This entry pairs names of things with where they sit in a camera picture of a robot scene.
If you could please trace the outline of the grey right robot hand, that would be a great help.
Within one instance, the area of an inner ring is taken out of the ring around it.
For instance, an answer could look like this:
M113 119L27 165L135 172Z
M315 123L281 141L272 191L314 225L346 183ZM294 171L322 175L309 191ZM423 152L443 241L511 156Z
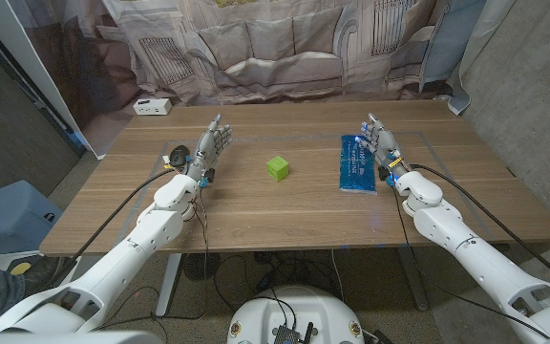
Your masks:
M362 136L356 138L358 144L368 149L378 166L379 179L391 178L394 182L411 171L404 162L400 147L393 134L375 114L369 113L369 121L361 124Z

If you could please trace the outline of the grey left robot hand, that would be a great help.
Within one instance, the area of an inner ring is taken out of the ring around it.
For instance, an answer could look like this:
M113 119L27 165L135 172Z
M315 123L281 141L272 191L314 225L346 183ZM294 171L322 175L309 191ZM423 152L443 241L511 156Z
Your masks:
M221 119L222 115L217 114L209 123L191 155L186 175L195 181L216 166L219 155L231 141L232 129L229 125L221 126Z

